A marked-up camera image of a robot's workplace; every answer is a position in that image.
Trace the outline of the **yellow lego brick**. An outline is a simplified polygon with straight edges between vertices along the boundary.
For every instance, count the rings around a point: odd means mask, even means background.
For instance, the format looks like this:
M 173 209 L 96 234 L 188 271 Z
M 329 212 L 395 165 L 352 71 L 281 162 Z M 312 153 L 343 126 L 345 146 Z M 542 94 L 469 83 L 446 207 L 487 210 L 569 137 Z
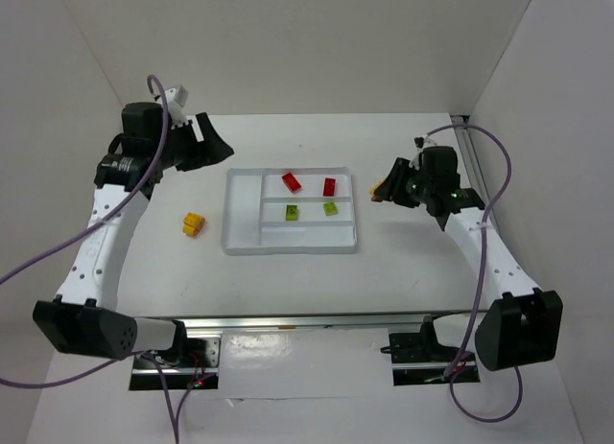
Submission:
M 205 222 L 205 217 L 196 213 L 188 213 L 183 219 L 182 231 L 185 235 L 196 238 L 201 233 Z
M 370 191 L 369 191 L 369 192 L 370 192 L 370 194 L 371 194 L 371 195 L 374 195 L 374 194 L 375 194 L 375 192 L 378 190 L 378 188 L 379 188 L 379 187 L 380 187 L 382 184 L 383 184 L 383 181 L 380 181 L 380 182 L 376 183 L 375 185 L 373 185 L 373 186 L 371 187 Z

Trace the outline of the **red lego brick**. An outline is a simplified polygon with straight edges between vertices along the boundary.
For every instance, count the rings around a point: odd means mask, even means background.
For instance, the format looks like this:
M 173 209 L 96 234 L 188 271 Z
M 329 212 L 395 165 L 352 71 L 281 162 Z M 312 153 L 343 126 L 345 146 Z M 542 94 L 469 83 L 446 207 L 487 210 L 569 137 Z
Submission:
M 326 177 L 323 181 L 322 195 L 326 198 L 332 198 L 336 195 L 337 180 L 333 177 Z
M 302 185 L 292 172 L 287 172 L 281 176 L 281 179 L 286 188 L 292 193 L 296 194 L 302 190 Z

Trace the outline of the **lime green lego brick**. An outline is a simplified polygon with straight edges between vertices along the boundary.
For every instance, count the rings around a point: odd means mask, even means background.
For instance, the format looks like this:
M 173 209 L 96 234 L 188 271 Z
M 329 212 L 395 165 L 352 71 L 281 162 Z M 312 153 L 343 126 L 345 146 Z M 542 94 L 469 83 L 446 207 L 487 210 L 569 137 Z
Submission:
M 298 206 L 295 204 L 288 204 L 285 208 L 285 221 L 297 222 L 299 219 Z
M 332 217 L 339 214 L 337 204 L 334 201 L 325 202 L 322 207 L 326 217 Z

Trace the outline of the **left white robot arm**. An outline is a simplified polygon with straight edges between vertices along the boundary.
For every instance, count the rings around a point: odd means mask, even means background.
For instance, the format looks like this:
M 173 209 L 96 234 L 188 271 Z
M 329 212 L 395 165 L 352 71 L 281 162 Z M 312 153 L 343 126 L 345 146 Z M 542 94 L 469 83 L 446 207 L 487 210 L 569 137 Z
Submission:
M 207 113 L 179 125 L 158 103 L 126 105 L 123 130 L 97 166 L 89 225 L 71 270 L 50 301 L 35 304 L 33 320 L 63 354 L 121 361 L 155 351 L 171 359 L 188 350 L 185 325 L 174 319 L 117 311 L 119 282 L 130 242 L 154 187 L 169 168 L 193 171 L 234 154 Z

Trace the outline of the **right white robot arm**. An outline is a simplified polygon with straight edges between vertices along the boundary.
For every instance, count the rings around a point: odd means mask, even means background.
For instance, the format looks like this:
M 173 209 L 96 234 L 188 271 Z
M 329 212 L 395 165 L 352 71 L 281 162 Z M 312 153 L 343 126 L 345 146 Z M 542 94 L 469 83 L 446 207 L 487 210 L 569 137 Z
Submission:
M 475 355 L 490 371 L 554 358 L 562 299 L 555 291 L 541 290 L 522 270 L 484 218 L 478 193 L 461 187 L 453 148 L 434 146 L 421 150 L 414 160 L 397 158 L 372 197 L 408 208 L 425 207 L 459 247 L 481 286 L 485 313 L 425 318 L 421 336 L 429 350 Z

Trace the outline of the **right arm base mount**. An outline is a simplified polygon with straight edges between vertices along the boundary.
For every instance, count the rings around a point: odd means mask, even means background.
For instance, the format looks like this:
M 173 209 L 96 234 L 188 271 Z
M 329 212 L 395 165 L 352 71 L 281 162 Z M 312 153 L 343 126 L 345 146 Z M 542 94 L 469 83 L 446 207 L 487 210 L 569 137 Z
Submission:
M 435 321 L 449 315 L 452 313 L 426 315 L 417 330 L 389 334 L 389 344 L 380 353 L 390 357 L 394 386 L 446 385 L 453 374 L 458 374 L 460 383 L 480 381 L 472 354 L 465 355 L 450 375 L 444 373 L 458 349 L 438 341 Z

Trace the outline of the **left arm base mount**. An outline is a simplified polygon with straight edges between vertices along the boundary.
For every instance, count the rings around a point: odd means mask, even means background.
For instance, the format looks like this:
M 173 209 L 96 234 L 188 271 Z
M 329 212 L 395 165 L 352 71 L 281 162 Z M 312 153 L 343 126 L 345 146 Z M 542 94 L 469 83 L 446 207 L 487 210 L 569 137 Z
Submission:
M 164 358 L 154 353 L 137 358 L 130 373 L 130 391 L 160 391 L 162 380 L 153 360 L 157 362 L 167 388 L 184 390 L 194 385 L 196 390 L 215 390 L 219 386 L 219 365 L 222 348 L 220 335 L 207 334 L 190 338 L 180 357 Z

